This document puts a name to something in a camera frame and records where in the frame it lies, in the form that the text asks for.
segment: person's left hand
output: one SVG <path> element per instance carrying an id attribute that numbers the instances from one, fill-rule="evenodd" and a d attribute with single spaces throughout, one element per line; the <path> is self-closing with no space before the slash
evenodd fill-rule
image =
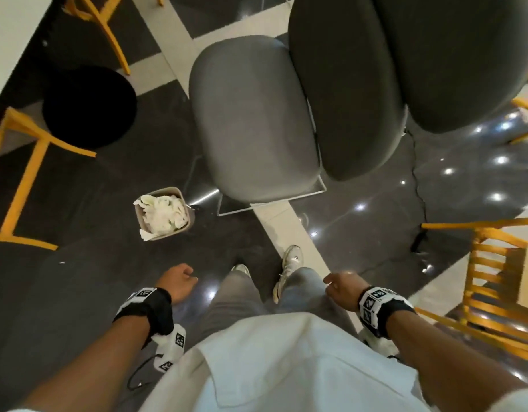
<path id="1" fill-rule="evenodd" d="M 172 266 L 158 280 L 156 286 L 163 288 L 171 295 L 172 304 L 185 300 L 192 292 L 198 278 L 191 276 L 193 268 L 186 263 Z"/>

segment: shoe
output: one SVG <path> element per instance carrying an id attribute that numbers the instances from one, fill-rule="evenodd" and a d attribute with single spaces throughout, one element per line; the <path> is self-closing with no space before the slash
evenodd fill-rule
<path id="1" fill-rule="evenodd" d="M 240 272 L 245 273 L 248 277 L 251 277 L 251 273 L 249 273 L 249 268 L 242 263 L 233 266 L 231 271 L 233 272 L 234 270 L 239 270 Z"/>
<path id="2" fill-rule="evenodd" d="M 287 283 L 287 278 L 298 268 L 304 265 L 304 257 L 302 249 L 297 245 L 290 246 L 283 256 L 283 273 L 279 276 L 279 280 L 275 284 L 272 292 L 273 301 L 277 304 L 281 298 L 283 288 Z"/>

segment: black round table base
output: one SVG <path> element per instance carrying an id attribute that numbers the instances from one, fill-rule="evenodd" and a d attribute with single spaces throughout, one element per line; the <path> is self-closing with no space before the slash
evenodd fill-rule
<path id="1" fill-rule="evenodd" d="M 43 101 L 50 133 L 83 149 L 120 139 L 136 112 L 134 88 L 122 75 L 100 66 L 59 72 Z"/>

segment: dark gray backrest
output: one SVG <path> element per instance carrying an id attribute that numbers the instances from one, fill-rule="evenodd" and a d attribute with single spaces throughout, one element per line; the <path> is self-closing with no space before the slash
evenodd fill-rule
<path id="1" fill-rule="evenodd" d="M 295 0 L 289 46 L 324 169 L 343 180 L 382 165 L 398 145 L 406 112 L 371 0 Z"/>
<path id="2" fill-rule="evenodd" d="M 528 0 L 374 0 L 414 120 L 476 123 L 528 79 Z"/>

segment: pant leg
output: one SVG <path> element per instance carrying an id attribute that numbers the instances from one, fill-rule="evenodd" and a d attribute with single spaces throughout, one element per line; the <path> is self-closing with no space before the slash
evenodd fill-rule
<path id="1" fill-rule="evenodd" d="M 326 287 L 315 270 L 296 270 L 287 278 L 275 313 L 309 312 L 357 338 L 356 329 L 348 313 L 325 294 Z"/>
<path id="2" fill-rule="evenodd" d="M 186 334 L 185 351 L 239 320 L 267 314 L 253 280 L 243 272 L 232 271 L 222 281 L 199 323 Z"/>

